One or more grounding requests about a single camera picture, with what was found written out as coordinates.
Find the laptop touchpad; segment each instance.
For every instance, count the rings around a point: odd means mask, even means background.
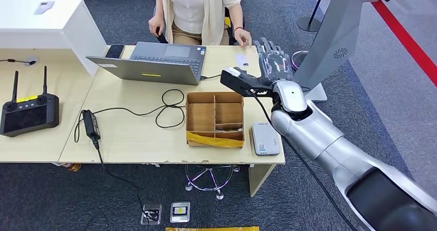
[[[167,46],[164,56],[166,57],[188,57],[191,48],[185,46]]]

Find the woman's hand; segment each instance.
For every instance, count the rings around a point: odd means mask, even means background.
[[[150,33],[155,37],[159,37],[162,34],[162,30],[164,29],[164,17],[161,15],[155,15],[153,18],[149,20],[149,30]]]
[[[241,46],[252,45],[252,36],[250,36],[248,31],[241,27],[237,27],[234,30],[233,35]]]

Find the laptop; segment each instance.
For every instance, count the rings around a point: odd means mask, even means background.
[[[87,56],[120,79],[199,85],[206,47],[138,42],[130,59]]]

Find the controller antenna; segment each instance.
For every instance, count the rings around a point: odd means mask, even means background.
[[[14,88],[12,90],[12,101],[16,102],[16,93],[18,91],[18,71],[15,71]]]
[[[47,94],[47,66],[44,66],[44,85],[42,87],[42,93]]]

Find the white panel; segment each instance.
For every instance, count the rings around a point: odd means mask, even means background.
[[[50,10],[33,14],[41,2],[54,1]],[[83,0],[0,0],[0,31],[62,29]]]
[[[102,57],[108,50],[108,46],[83,1],[63,31],[77,58],[90,75],[95,75],[98,66],[85,56]]]
[[[0,32],[0,48],[69,49],[59,32]]]

